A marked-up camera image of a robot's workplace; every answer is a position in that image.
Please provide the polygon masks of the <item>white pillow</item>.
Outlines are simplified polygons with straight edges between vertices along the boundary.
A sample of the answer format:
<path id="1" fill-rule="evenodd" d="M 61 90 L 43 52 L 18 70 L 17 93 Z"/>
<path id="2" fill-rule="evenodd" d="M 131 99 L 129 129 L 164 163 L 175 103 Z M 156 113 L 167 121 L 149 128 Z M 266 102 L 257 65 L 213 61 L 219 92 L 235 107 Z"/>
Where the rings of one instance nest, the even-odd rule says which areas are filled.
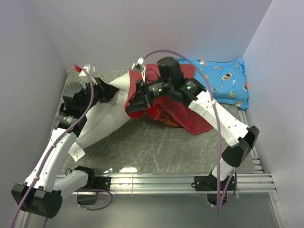
<path id="1" fill-rule="evenodd" d="M 109 84 L 118 88 L 118 91 L 110 102 L 97 103 L 86 114 L 87 122 L 68 151 L 74 161 L 85 156 L 85 148 L 109 136 L 130 119 L 124 109 L 130 87 L 129 73 Z"/>

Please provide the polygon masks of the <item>red pillowcase with grey print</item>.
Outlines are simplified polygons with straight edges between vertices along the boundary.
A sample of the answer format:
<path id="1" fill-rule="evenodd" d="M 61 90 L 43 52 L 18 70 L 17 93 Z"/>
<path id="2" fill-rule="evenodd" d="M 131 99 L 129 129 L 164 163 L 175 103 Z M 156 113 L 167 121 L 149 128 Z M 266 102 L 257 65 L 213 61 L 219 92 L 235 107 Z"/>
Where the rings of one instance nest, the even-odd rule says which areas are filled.
<path id="1" fill-rule="evenodd" d="M 194 66 L 189 64 L 180 64 L 180 67 L 185 78 L 194 78 Z M 147 69 L 149 69 L 147 73 L 149 82 L 155 81 L 157 79 L 157 75 L 160 76 L 160 72 L 156 64 L 148 64 Z M 146 114 L 150 118 L 161 121 L 165 125 L 171 127 L 183 127 L 193 135 L 208 132 L 213 129 L 212 125 L 210 125 L 204 118 L 190 110 L 188 107 L 185 107 L 182 103 L 174 101 L 168 95 L 156 98 L 153 105 L 148 109 L 136 112 L 127 111 L 127 108 L 130 107 L 131 101 L 133 101 L 135 97 L 135 83 L 142 79 L 142 75 L 139 72 L 129 69 L 128 73 L 130 85 L 124 108 L 129 117 L 136 119 Z"/>

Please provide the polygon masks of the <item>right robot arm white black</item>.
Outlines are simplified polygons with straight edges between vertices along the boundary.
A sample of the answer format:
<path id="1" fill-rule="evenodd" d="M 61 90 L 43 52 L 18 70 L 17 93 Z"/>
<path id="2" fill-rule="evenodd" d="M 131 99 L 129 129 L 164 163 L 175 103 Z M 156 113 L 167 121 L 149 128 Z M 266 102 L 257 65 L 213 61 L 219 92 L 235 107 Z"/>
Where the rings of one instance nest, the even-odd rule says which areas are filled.
<path id="1" fill-rule="evenodd" d="M 195 70 L 193 64 L 180 64 L 173 57 L 162 58 L 155 65 L 145 65 L 140 58 L 129 70 L 125 110 L 136 118 L 159 106 L 192 134 L 202 132 L 203 123 L 217 130 L 228 145 L 218 151 L 217 165 L 210 172 L 209 184 L 219 190 L 254 148 L 259 129 L 242 123 L 219 104 L 194 78 Z"/>

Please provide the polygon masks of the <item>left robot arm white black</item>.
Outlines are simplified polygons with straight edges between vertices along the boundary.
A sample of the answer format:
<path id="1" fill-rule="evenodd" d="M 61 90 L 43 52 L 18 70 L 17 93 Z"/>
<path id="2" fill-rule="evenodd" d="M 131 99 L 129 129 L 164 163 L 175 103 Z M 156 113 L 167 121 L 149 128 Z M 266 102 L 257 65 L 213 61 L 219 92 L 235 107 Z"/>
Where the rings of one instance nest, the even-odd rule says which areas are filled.
<path id="1" fill-rule="evenodd" d="M 24 183 L 15 184 L 11 190 L 19 210 L 51 219 L 73 192 L 90 191 L 95 187 L 95 171 L 88 167 L 76 167 L 61 181 L 56 181 L 56 177 L 87 122 L 88 111 L 97 103 L 110 102 L 117 92 L 118 88 L 99 78 L 86 86 L 80 82 L 65 86 L 63 103 L 42 157 Z"/>

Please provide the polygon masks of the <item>right control board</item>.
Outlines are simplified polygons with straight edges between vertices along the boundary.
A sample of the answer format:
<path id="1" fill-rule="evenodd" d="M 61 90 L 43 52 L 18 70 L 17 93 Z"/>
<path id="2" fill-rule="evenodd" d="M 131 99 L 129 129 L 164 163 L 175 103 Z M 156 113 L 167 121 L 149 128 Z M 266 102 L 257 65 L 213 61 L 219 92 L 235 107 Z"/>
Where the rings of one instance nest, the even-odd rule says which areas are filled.
<path id="1" fill-rule="evenodd" d="M 217 205 L 217 194 L 207 194 L 207 200 L 208 202 L 212 205 L 212 206 L 216 206 Z M 225 193 L 224 194 L 224 198 L 222 201 L 222 206 L 224 206 L 228 201 L 228 195 Z"/>

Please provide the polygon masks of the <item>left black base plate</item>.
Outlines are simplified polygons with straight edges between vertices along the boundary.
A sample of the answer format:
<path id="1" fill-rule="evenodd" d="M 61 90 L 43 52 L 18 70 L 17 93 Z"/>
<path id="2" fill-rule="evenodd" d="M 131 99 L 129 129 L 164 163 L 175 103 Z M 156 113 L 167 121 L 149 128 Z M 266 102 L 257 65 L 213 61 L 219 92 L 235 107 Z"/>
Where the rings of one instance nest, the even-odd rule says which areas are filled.
<path id="1" fill-rule="evenodd" d="M 94 187 L 96 189 L 110 191 L 111 179 L 112 179 L 111 177 L 107 177 L 107 176 L 95 177 Z"/>

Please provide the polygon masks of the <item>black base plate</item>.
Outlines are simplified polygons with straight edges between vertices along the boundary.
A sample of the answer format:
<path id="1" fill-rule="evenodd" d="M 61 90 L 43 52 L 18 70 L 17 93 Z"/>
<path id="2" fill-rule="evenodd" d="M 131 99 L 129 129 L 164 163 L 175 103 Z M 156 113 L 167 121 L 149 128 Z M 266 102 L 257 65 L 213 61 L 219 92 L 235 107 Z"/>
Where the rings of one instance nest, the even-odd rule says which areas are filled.
<path id="1" fill-rule="evenodd" d="M 232 175 L 230 182 L 228 182 L 229 177 L 230 176 L 220 182 L 221 191 L 224 190 L 227 183 L 228 191 L 232 191 L 235 189 L 237 183 L 237 181 L 235 180 L 235 176 Z M 195 189 L 195 191 L 217 191 L 217 178 L 215 178 L 212 174 L 209 174 L 208 176 L 195 176 L 192 187 Z"/>
<path id="2" fill-rule="evenodd" d="M 95 177 L 94 187 L 96 189 L 110 191 L 111 179 L 112 179 L 111 177 L 107 177 L 107 176 Z"/>

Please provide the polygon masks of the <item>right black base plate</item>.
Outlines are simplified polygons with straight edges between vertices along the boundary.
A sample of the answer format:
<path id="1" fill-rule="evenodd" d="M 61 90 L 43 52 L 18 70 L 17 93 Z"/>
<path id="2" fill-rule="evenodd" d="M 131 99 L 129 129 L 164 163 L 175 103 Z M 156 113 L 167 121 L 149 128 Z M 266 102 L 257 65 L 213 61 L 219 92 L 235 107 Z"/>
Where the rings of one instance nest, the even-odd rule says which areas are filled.
<path id="1" fill-rule="evenodd" d="M 237 183 L 237 181 L 235 180 L 235 176 L 232 175 L 230 182 L 228 182 L 229 177 L 230 176 L 220 182 L 221 191 L 224 190 L 227 183 L 228 191 L 232 191 L 235 189 Z M 208 176 L 195 176 L 192 187 L 195 189 L 195 191 L 217 191 L 217 178 L 215 178 L 212 174 L 209 174 Z"/>

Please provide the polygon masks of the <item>aluminium rail frame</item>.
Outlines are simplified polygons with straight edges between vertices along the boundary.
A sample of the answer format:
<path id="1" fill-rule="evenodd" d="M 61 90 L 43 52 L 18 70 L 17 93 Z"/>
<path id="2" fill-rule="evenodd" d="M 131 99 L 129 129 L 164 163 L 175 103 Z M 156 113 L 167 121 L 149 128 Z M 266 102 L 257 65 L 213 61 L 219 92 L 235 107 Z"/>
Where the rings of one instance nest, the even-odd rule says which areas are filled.
<path id="1" fill-rule="evenodd" d="M 23 215 L 25 228 L 285 228 L 273 177 L 256 150 L 237 170 L 237 191 L 217 210 L 213 191 L 195 191 L 195 176 L 208 176 L 217 162 L 216 130 L 192 135 L 144 117 L 86 148 L 78 161 L 66 157 L 56 180 L 77 166 L 111 177 L 108 192 L 78 191 L 45 220 Z"/>

